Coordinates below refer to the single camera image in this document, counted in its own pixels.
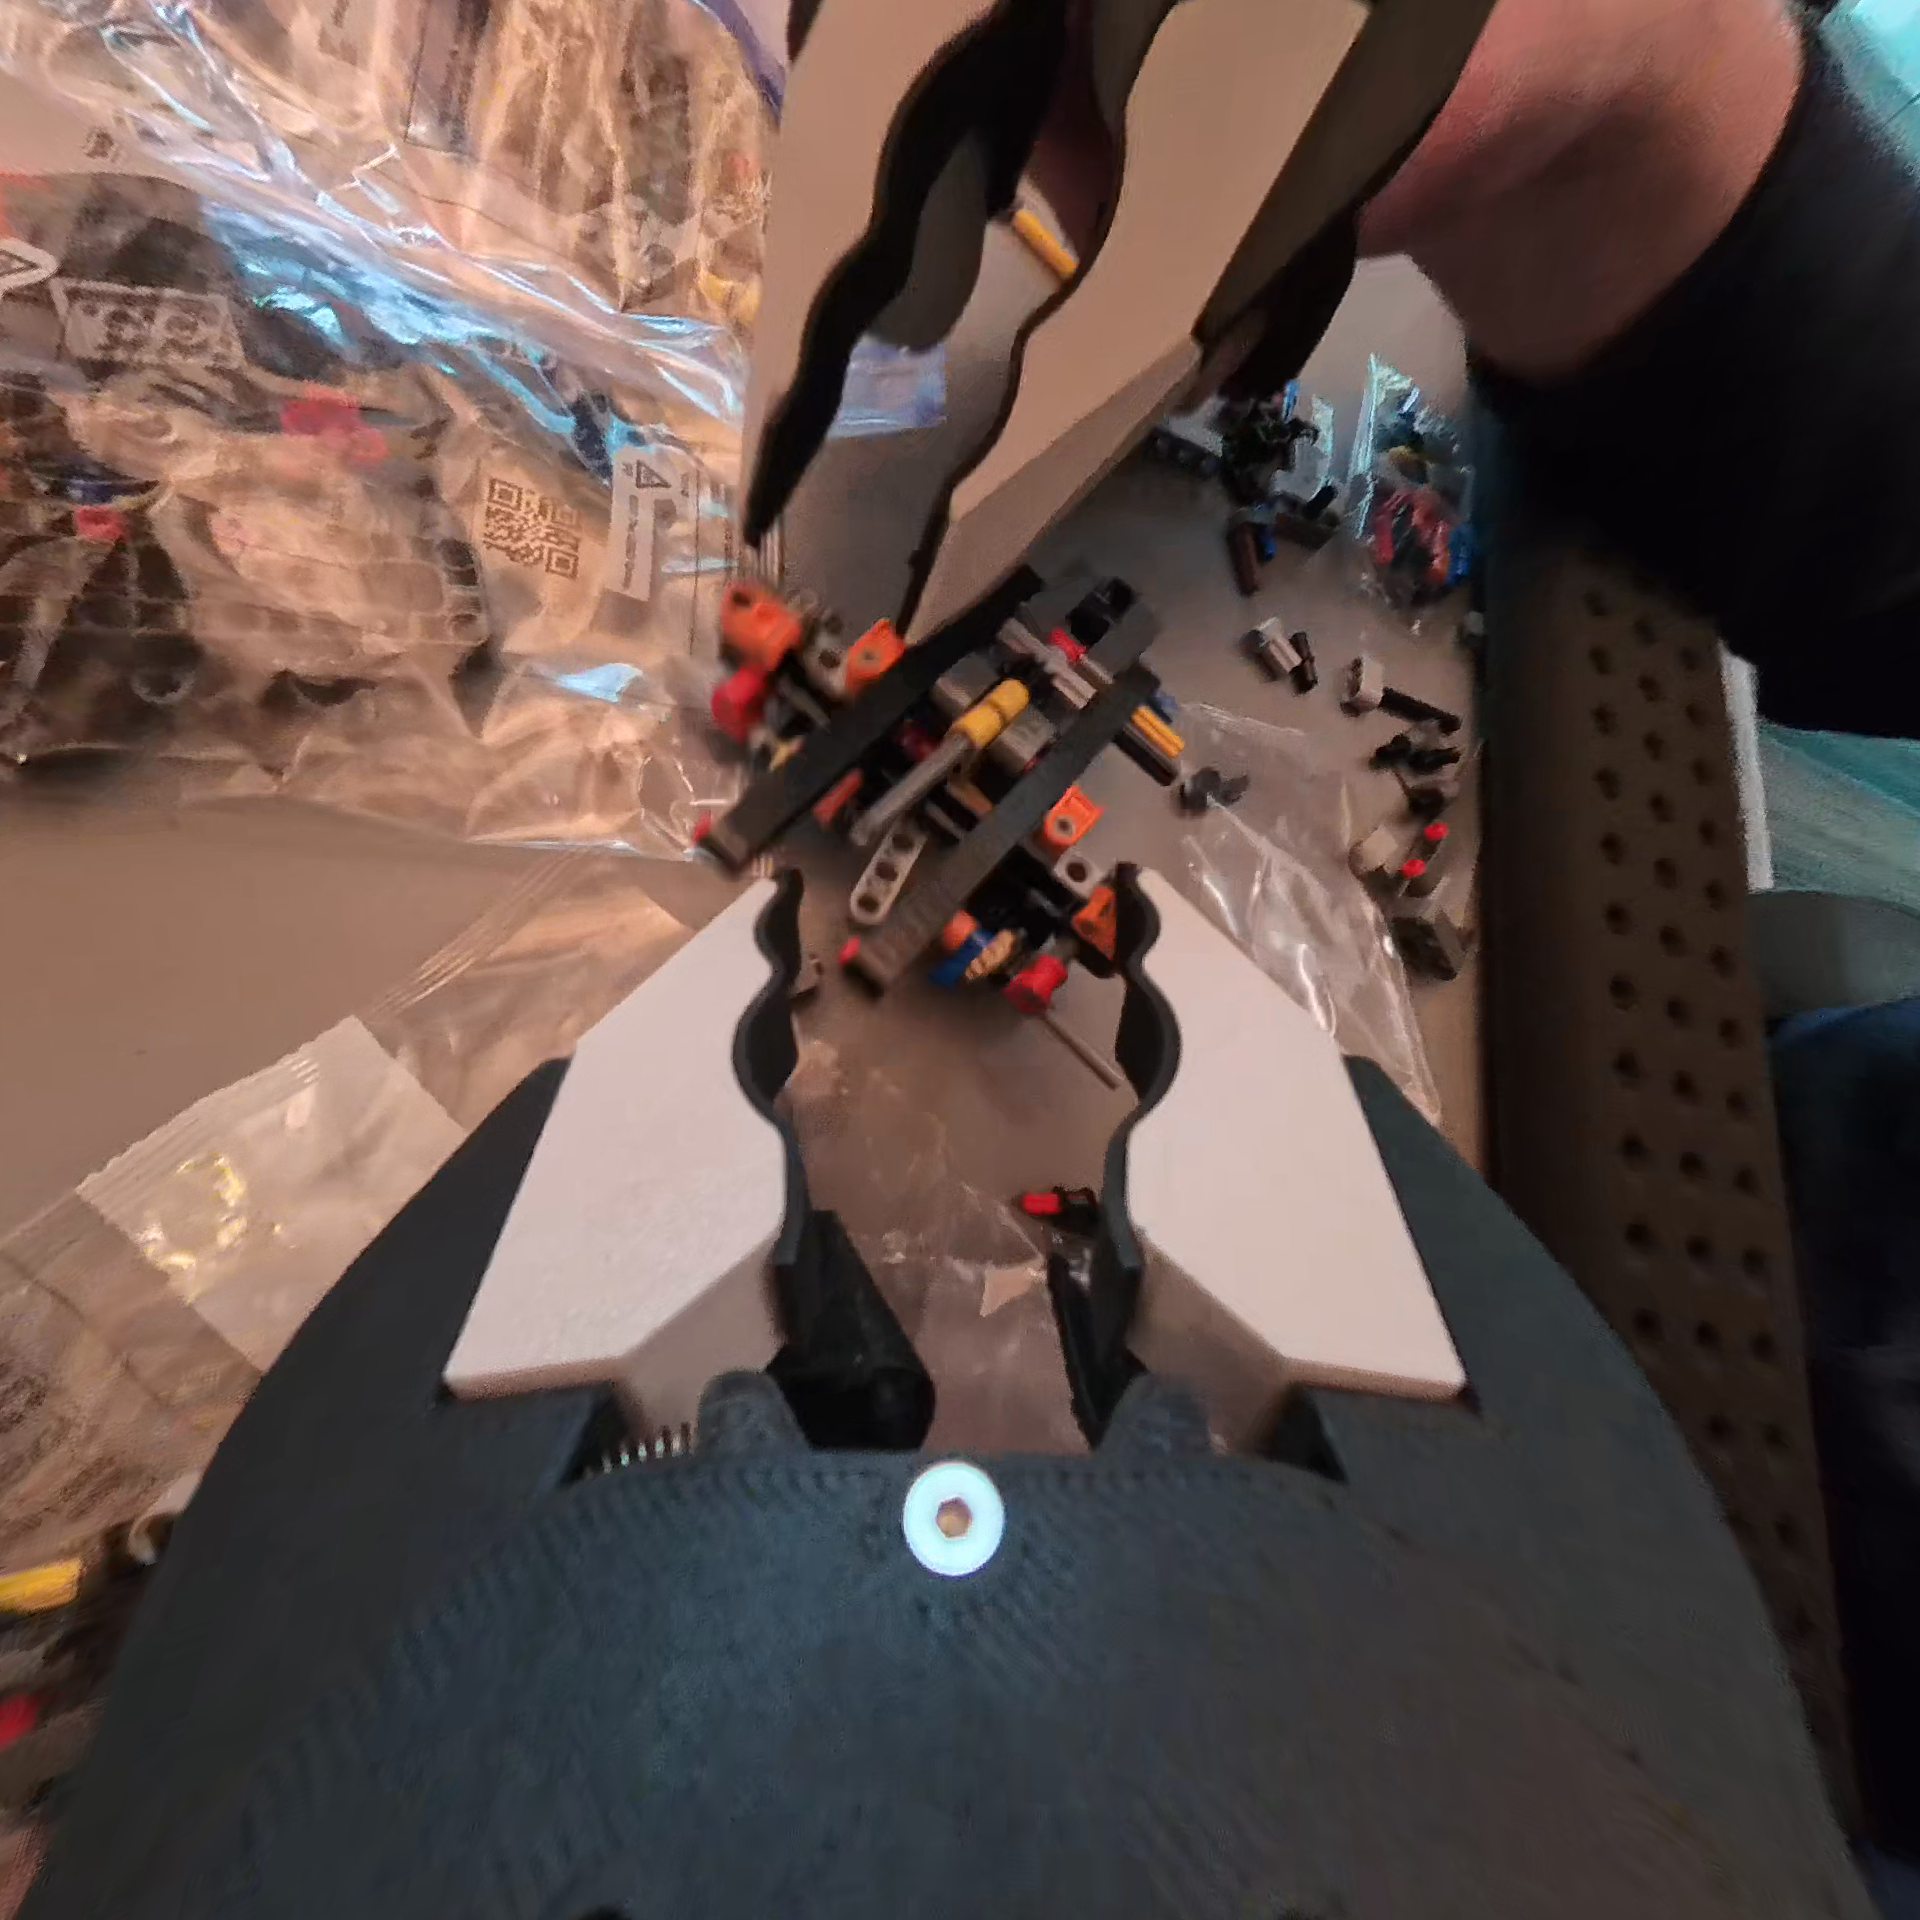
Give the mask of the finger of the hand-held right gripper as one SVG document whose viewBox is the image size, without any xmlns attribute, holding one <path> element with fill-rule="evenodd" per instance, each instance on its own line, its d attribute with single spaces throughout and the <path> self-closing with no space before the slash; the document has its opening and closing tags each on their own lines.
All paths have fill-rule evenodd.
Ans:
<svg viewBox="0 0 1920 1920">
<path fill-rule="evenodd" d="M 834 2 L 788 50 L 764 229 L 741 534 L 777 523 L 841 406 L 855 347 L 908 295 L 929 205 L 964 190 L 933 246 L 924 350 L 969 300 L 980 236 L 1034 154 L 1063 65 L 1061 4 Z"/>
<path fill-rule="evenodd" d="M 1165 11 L 1119 110 L 1119 169 L 1078 273 L 1018 338 L 1002 418 L 945 497 L 895 620 L 929 638 L 1004 582 L 1177 401 L 1197 329 L 1371 9 Z"/>
</svg>

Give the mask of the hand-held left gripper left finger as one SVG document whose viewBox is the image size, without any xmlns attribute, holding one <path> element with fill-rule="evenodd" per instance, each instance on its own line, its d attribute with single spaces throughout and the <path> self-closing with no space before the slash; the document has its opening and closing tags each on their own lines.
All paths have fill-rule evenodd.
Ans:
<svg viewBox="0 0 1920 1920">
<path fill-rule="evenodd" d="M 694 1427 L 781 1347 L 775 1271 L 810 1201 L 779 1114 L 797 1063 L 802 878 L 753 879 L 575 1042 L 445 1359 L 458 1402 L 606 1387 Z"/>
</svg>

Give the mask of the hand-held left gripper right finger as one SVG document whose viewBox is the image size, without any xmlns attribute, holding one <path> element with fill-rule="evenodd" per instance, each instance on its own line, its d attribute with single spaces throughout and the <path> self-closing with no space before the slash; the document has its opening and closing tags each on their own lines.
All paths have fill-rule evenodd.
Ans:
<svg viewBox="0 0 1920 1920">
<path fill-rule="evenodd" d="M 1114 878 L 1116 1063 L 1094 1354 L 1202 1404 L 1333 1387 L 1446 1404 L 1446 1317 L 1331 1034 L 1179 890 Z"/>
</svg>

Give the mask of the multicoloured lego assembly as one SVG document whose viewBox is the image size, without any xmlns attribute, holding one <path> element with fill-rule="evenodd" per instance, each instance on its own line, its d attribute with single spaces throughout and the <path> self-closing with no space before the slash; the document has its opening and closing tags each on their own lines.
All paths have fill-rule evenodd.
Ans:
<svg viewBox="0 0 1920 1920">
<path fill-rule="evenodd" d="M 1046 611 L 1028 567 L 921 644 L 889 620 L 851 634 L 822 604 L 753 574 L 718 605 L 711 725 L 753 778 L 693 841 L 743 876 L 810 823 L 861 855 L 834 964 L 868 994 L 926 969 L 995 991 L 1065 1041 L 1070 974 L 1114 974 L 1116 879 L 1089 774 L 1117 754 L 1187 779 L 1174 705 L 1146 663 L 1156 621 L 1122 578 Z"/>
</svg>

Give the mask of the person's right forearm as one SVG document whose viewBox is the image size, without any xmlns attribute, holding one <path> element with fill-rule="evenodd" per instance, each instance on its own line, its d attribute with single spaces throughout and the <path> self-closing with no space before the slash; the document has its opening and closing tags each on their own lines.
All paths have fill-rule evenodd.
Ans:
<svg viewBox="0 0 1920 1920">
<path fill-rule="evenodd" d="M 1918 731 L 1918 197 L 1821 36 L 1733 221 L 1588 366 L 1473 355 L 1548 483 L 1789 730 Z"/>
</svg>

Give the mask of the pile of loose lego pieces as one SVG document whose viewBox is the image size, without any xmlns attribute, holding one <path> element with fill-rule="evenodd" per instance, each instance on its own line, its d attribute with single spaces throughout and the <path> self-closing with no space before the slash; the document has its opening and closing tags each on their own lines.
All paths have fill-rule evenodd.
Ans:
<svg viewBox="0 0 1920 1920">
<path fill-rule="evenodd" d="M 1318 556 L 1340 533 L 1333 470 L 1335 409 L 1299 379 L 1247 401 L 1212 397 L 1156 421 L 1149 460 L 1215 483 L 1229 513 L 1222 549 L 1238 597 L 1252 604 L 1279 554 Z"/>
</svg>

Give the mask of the large dark grey lego liftarm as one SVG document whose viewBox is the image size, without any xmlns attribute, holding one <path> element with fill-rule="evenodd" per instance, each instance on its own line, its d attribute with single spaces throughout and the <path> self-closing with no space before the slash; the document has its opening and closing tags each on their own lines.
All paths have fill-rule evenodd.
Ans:
<svg viewBox="0 0 1920 1920">
<path fill-rule="evenodd" d="M 1411 975 L 1458 981 L 1473 957 L 1473 925 L 1463 924 L 1438 869 L 1412 876 L 1385 909 L 1391 947 Z"/>
</svg>

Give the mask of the person's right hand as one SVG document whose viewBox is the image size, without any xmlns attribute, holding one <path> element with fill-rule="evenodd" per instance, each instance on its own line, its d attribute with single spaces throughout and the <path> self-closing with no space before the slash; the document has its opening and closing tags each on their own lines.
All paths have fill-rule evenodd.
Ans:
<svg viewBox="0 0 1920 1920">
<path fill-rule="evenodd" d="M 1493 369 L 1577 372 L 1733 221 L 1803 69 L 1793 4 L 1497 2 L 1361 257 L 1406 257 Z"/>
</svg>

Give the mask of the empty clear zip bag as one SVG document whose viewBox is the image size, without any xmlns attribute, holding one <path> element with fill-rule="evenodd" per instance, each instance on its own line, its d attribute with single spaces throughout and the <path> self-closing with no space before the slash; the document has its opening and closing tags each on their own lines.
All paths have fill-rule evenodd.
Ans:
<svg viewBox="0 0 1920 1920">
<path fill-rule="evenodd" d="M 1244 779 L 1234 805 L 1190 811 L 1124 756 L 1091 789 L 1106 809 L 1094 874 L 1133 860 L 1222 927 L 1349 1054 L 1377 1060 L 1427 1117 L 1443 1114 L 1414 994 L 1349 867 L 1351 754 L 1314 737 L 1313 701 L 1244 715 L 1182 701 L 1190 772 Z M 1114 1037 L 1122 983 L 1070 963 L 1044 1015 L 998 981 L 945 986 L 921 957 L 886 994 L 831 959 L 849 925 L 806 878 L 806 947 L 825 981 L 797 1009 L 786 1089 L 818 1203 L 849 1225 L 886 1303 L 931 1354 L 935 1330 L 1019 1307 L 1042 1286 L 1046 1237 L 1018 1223 L 1019 1190 L 1094 1189 L 1133 1109 Z"/>
</svg>

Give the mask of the small bag red blue pins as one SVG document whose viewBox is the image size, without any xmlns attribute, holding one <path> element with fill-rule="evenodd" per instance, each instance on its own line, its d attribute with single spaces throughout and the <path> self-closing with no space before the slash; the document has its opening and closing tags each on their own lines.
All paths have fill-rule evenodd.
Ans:
<svg viewBox="0 0 1920 1920">
<path fill-rule="evenodd" d="M 1473 578 L 1474 492 L 1466 425 L 1371 355 L 1351 438 L 1347 527 L 1389 604 L 1427 607 Z"/>
</svg>

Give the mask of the light grey connector red pin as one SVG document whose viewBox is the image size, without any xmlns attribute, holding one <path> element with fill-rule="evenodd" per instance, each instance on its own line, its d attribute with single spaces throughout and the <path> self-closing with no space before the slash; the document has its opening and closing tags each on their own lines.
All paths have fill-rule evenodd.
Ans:
<svg viewBox="0 0 1920 1920">
<path fill-rule="evenodd" d="M 1379 901 L 1427 899 L 1445 878 L 1453 846 L 1446 820 L 1396 820 L 1373 827 L 1351 844 L 1355 879 Z"/>
</svg>

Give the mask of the dark perforated board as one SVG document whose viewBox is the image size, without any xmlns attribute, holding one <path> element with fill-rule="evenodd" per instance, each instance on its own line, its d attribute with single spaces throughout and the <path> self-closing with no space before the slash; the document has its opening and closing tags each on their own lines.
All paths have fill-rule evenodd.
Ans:
<svg viewBox="0 0 1920 1920">
<path fill-rule="evenodd" d="M 1494 1186 L 1626 1339 L 1861 1819 L 1803 1297 L 1713 628 L 1579 534 L 1489 559 L 1478 913 Z"/>
</svg>

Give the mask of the person's dark clothing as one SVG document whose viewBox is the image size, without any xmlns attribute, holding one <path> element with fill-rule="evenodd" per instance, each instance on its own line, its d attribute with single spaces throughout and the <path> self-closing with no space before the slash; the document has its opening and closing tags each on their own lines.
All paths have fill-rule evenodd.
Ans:
<svg viewBox="0 0 1920 1920">
<path fill-rule="evenodd" d="M 1895 1914 L 1918 1847 L 1915 913 L 1749 899 L 1806 1309 L 1863 1844 Z"/>
</svg>

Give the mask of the clear bag black orange parts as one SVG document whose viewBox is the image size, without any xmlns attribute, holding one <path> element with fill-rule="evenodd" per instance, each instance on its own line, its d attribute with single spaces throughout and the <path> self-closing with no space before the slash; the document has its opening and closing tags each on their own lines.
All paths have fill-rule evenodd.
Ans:
<svg viewBox="0 0 1920 1920">
<path fill-rule="evenodd" d="M 253 213 L 4 173 L 4 786 L 166 782 L 681 858 L 715 421 Z"/>
</svg>

